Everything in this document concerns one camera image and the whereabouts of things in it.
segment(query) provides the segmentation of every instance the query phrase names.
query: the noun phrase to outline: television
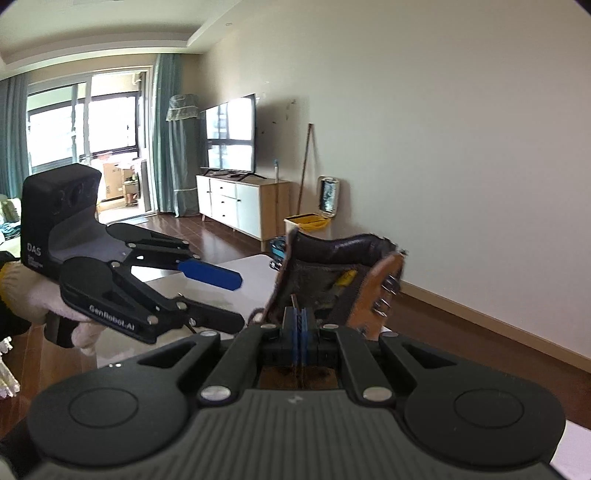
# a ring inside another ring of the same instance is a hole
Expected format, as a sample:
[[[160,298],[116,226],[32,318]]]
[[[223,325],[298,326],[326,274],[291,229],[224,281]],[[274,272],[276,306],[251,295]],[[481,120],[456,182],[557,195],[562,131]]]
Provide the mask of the television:
[[[207,167],[255,171],[255,94],[205,110]]]

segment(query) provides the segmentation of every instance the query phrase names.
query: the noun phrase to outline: metal screw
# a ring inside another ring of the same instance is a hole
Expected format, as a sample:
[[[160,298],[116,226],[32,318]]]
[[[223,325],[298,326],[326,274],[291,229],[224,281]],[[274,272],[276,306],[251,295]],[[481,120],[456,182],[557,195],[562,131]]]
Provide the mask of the metal screw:
[[[201,397],[209,401],[226,400],[230,395],[232,395],[230,389],[221,385],[212,385],[201,390]]]
[[[368,387],[363,391],[363,397],[374,402],[386,401],[392,397],[392,391],[384,387]]]

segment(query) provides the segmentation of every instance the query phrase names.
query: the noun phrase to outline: wooden stick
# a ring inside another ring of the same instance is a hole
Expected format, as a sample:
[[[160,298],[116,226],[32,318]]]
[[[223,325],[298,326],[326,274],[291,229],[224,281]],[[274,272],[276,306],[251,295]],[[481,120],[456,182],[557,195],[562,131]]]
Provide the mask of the wooden stick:
[[[308,124],[308,135],[306,136],[306,153],[304,154],[304,167],[301,169],[300,193],[297,198],[296,215],[300,214],[301,195],[304,191],[304,177],[306,176],[306,165],[308,164],[308,151],[310,150],[310,135],[312,134],[313,129],[314,129],[314,125]]]

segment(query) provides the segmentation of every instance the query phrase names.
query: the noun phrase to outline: dark leather padding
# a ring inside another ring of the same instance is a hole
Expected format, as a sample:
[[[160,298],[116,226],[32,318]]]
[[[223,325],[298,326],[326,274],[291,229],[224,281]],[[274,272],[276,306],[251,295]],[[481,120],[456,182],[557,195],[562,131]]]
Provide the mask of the dark leather padding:
[[[297,232],[290,236],[294,258],[309,263],[342,265],[359,264],[373,267],[379,260],[396,251],[387,238],[371,233],[350,236],[341,240],[322,240]]]

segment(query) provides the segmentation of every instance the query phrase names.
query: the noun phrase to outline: wooden floor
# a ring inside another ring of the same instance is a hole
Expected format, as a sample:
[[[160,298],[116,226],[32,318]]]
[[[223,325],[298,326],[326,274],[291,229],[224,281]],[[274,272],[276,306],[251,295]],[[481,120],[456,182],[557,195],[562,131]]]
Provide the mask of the wooden floor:
[[[176,219],[159,215],[149,217],[140,226],[188,240],[191,249],[211,263],[260,253],[256,239],[232,232],[213,220],[202,221],[201,217]],[[569,420],[591,428],[591,374],[405,295],[395,303],[395,314],[388,326],[455,355],[543,385],[562,402]],[[26,414],[38,391],[93,366],[92,358],[47,342],[39,328],[15,338],[14,343],[15,349],[5,360],[21,382],[22,394],[0,401],[0,436]]]

